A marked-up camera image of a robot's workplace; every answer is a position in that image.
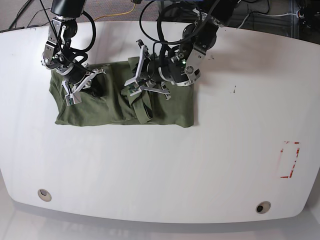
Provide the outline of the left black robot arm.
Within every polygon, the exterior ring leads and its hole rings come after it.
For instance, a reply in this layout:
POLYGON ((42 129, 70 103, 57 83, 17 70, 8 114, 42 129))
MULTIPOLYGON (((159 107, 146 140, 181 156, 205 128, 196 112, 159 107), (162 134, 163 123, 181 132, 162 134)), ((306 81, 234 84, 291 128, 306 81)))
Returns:
POLYGON ((216 43, 217 31, 225 27, 238 5, 236 0, 179 1, 165 7, 156 22, 157 39, 160 44, 159 54, 149 53, 142 40, 137 40, 140 47, 139 62, 135 75, 125 82, 131 96, 142 91, 164 94, 167 99, 171 94, 166 82, 178 87, 193 85, 201 76, 200 65, 205 60, 207 51, 216 43), (187 25, 182 38, 178 41, 165 39, 162 23, 167 12, 174 9, 188 9, 196 14, 196 20, 187 25))

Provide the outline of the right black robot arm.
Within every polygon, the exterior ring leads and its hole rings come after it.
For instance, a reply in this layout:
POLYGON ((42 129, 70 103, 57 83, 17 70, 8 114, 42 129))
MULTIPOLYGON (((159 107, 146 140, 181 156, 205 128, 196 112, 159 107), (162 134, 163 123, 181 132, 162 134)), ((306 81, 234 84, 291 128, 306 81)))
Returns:
POLYGON ((41 64, 55 70, 62 76, 61 85, 68 106, 79 104, 81 92, 93 97, 102 97, 103 88, 96 80, 104 74, 103 69, 90 69, 83 65, 88 59, 87 52, 96 41, 97 29, 93 18, 84 10, 85 0, 54 0, 50 12, 55 17, 49 21, 48 38, 42 53, 41 64), (78 32, 77 18, 85 16, 91 23, 92 38, 84 49, 71 47, 72 38, 78 32))

